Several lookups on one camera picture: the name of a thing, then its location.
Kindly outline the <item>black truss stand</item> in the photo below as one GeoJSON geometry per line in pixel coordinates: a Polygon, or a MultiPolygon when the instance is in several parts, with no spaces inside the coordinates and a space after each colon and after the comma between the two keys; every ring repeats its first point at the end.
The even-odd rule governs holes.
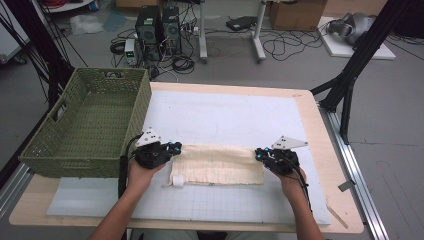
{"type": "Polygon", "coordinates": [[[349,144],[348,130],[355,82],[392,29],[415,1],[388,0],[343,70],[335,78],[311,90],[313,95],[329,91],[327,96],[319,102],[319,106],[328,112],[334,113],[338,104],[343,102],[339,133],[346,144],[349,144]]]}
{"type": "Polygon", "coordinates": [[[48,84],[46,98],[49,108],[52,108],[63,93],[74,67],[60,53],[31,0],[0,0],[0,6],[4,5],[15,17],[37,53],[25,43],[7,15],[0,14],[0,23],[27,54],[39,79],[48,84]]]}

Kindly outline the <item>person's left hand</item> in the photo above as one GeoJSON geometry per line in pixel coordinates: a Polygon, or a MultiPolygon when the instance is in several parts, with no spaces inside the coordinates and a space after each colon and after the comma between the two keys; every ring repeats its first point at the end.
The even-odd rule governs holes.
{"type": "Polygon", "coordinates": [[[154,175],[165,167],[162,164],[153,169],[141,167],[135,160],[129,165],[129,180],[127,189],[138,197],[141,197],[149,188],[154,175]]]}

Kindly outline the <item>clear plastic bag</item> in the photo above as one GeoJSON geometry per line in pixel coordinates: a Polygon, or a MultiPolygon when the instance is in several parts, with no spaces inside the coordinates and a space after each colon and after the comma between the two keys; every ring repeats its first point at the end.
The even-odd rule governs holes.
{"type": "Polygon", "coordinates": [[[73,35],[95,34],[103,31],[103,24],[96,16],[77,15],[70,18],[73,35]]]}

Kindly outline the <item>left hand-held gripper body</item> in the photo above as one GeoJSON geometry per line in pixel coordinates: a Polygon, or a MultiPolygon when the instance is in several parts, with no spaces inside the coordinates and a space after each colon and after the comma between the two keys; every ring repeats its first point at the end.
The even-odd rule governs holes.
{"type": "Polygon", "coordinates": [[[172,157],[172,143],[162,143],[161,136],[152,128],[145,129],[135,143],[135,161],[143,168],[154,169],[172,157]]]}

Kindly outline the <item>cardboard box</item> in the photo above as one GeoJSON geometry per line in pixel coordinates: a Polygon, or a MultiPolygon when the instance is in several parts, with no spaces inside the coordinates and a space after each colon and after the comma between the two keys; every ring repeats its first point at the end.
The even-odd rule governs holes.
{"type": "Polygon", "coordinates": [[[315,31],[327,0],[294,0],[273,2],[270,23],[274,30],[315,31]]]}

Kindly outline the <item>black flat box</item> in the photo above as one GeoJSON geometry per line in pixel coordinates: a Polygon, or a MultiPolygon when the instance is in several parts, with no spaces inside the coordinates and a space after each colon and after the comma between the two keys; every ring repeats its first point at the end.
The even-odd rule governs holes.
{"type": "Polygon", "coordinates": [[[226,26],[233,31],[240,31],[249,29],[254,26],[257,22],[257,18],[253,16],[243,16],[236,19],[232,19],[226,22],[226,26]]]}

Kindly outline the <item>black computer tower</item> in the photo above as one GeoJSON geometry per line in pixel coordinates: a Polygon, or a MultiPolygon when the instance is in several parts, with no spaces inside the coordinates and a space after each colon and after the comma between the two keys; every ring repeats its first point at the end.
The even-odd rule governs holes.
{"type": "Polygon", "coordinates": [[[175,55],[182,53],[178,7],[165,7],[162,12],[162,23],[166,48],[175,55]]]}
{"type": "Polygon", "coordinates": [[[155,5],[141,7],[135,29],[141,47],[141,52],[146,60],[159,61],[159,43],[163,40],[160,9],[155,5]]]}

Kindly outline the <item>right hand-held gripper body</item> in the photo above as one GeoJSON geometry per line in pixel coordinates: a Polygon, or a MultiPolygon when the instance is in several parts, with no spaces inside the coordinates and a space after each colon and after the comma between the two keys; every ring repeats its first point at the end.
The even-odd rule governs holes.
{"type": "Polygon", "coordinates": [[[281,136],[271,145],[272,153],[265,152],[265,164],[271,171],[279,175],[288,175],[293,171],[298,171],[300,163],[294,149],[307,145],[306,141],[281,136]]]}

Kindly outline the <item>grey tape piece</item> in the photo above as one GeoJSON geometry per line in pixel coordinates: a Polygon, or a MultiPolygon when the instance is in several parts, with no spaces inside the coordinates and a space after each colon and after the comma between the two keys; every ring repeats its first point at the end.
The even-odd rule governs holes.
{"type": "Polygon", "coordinates": [[[344,191],[346,191],[346,190],[348,190],[348,189],[353,188],[355,185],[356,185],[356,183],[355,183],[353,180],[348,180],[348,181],[346,181],[346,182],[344,182],[344,183],[340,184],[340,185],[338,186],[338,189],[339,189],[341,192],[344,192],[344,191]]]}

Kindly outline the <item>person's right hand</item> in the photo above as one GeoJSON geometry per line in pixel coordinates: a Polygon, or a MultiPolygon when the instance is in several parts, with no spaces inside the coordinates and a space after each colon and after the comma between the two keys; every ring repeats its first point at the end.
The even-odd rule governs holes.
{"type": "MultiPolygon", "coordinates": [[[[301,170],[300,175],[302,177],[305,176],[303,170],[301,170]]],[[[290,202],[306,199],[302,184],[299,180],[300,175],[296,171],[293,171],[288,175],[278,176],[281,182],[282,191],[290,202]]]]}

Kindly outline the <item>cream egg print cloth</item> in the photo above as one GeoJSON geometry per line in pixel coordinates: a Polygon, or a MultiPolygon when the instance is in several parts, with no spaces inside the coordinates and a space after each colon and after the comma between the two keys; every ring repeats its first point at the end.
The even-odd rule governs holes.
{"type": "Polygon", "coordinates": [[[255,151],[237,146],[183,145],[172,158],[169,185],[262,185],[264,170],[255,151]]]}

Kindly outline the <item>grey device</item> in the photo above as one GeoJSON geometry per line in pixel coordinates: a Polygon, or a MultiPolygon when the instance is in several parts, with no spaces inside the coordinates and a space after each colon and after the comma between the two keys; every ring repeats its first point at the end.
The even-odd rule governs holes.
{"type": "Polygon", "coordinates": [[[337,34],[349,45],[355,46],[368,32],[374,23],[374,19],[362,12],[347,13],[340,19],[329,22],[327,32],[337,34]]]}

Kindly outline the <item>green woven basket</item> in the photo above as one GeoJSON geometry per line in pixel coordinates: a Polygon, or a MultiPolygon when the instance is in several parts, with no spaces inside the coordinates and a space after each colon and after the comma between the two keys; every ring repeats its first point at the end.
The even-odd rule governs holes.
{"type": "Polygon", "coordinates": [[[152,90],[145,69],[77,68],[19,160],[51,178],[116,178],[152,90]]]}

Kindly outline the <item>white foam mat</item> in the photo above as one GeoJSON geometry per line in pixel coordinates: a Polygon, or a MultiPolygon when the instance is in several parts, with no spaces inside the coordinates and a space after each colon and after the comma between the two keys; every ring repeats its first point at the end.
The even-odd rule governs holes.
{"type": "Polygon", "coordinates": [[[197,184],[168,163],[153,178],[133,214],[136,219],[224,223],[291,224],[294,216],[279,179],[252,153],[274,148],[281,138],[301,141],[296,148],[307,174],[312,213],[321,226],[330,224],[326,200],[311,154],[300,109],[294,98],[154,91],[144,125],[163,141],[195,145],[210,158],[248,151],[248,160],[262,176],[236,184],[197,184]]]}

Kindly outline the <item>small white power supply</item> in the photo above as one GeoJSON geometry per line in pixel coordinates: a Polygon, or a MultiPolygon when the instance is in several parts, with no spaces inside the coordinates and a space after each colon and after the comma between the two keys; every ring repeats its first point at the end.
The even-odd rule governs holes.
{"type": "Polygon", "coordinates": [[[130,66],[135,66],[137,64],[137,54],[135,49],[135,40],[127,39],[125,41],[124,54],[126,57],[127,64],[130,66]]]}

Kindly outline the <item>white desk frame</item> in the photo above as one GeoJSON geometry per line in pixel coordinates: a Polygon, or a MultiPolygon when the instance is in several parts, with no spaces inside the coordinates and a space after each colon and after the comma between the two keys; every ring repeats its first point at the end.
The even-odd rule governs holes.
{"type": "MultiPolygon", "coordinates": [[[[199,57],[200,61],[204,64],[208,61],[208,50],[207,50],[207,42],[206,42],[206,32],[205,32],[205,2],[206,0],[199,0],[199,8],[200,8],[200,26],[199,26],[199,57]]],[[[267,1],[259,0],[259,8],[257,14],[257,23],[256,29],[252,32],[252,41],[257,53],[258,62],[264,61],[266,59],[265,52],[263,49],[263,45],[260,40],[260,33],[262,29],[262,23],[265,16],[267,1]]]]}

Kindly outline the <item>aluminium rail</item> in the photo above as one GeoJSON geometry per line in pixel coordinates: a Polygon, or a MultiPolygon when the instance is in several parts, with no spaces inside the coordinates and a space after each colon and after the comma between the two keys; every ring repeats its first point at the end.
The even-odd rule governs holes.
{"type": "Polygon", "coordinates": [[[353,192],[355,203],[359,206],[362,224],[366,227],[373,240],[390,240],[354,151],[350,144],[344,142],[339,133],[341,125],[339,117],[336,113],[328,112],[321,107],[319,107],[319,112],[347,178],[347,189],[353,192]]]}
{"type": "Polygon", "coordinates": [[[6,215],[18,195],[25,190],[31,178],[32,173],[30,168],[22,163],[12,172],[11,176],[0,189],[0,220],[6,215]]]}

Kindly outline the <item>light wooden table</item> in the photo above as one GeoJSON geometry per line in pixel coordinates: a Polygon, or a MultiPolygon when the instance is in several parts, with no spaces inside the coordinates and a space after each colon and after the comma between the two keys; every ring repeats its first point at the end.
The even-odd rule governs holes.
{"type": "MultiPolygon", "coordinates": [[[[317,167],[320,186],[324,191],[325,209],[328,211],[327,205],[332,207],[349,226],[348,229],[345,229],[328,211],[331,224],[323,226],[321,231],[327,234],[360,234],[364,231],[364,225],[352,192],[350,190],[341,192],[338,189],[338,186],[346,181],[346,177],[336,156],[336,151],[318,110],[317,103],[310,91],[165,82],[153,82],[151,89],[154,91],[229,94],[235,97],[265,96],[294,100],[299,110],[301,123],[305,127],[312,160],[317,167]]],[[[53,193],[58,186],[59,181],[57,179],[39,175],[32,177],[12,210],[9,216],[9,223],[16,226],[59,228],[92,227],[99,222],[96,217],[49,216],[47,208],[53,200],[53,193]]]]}

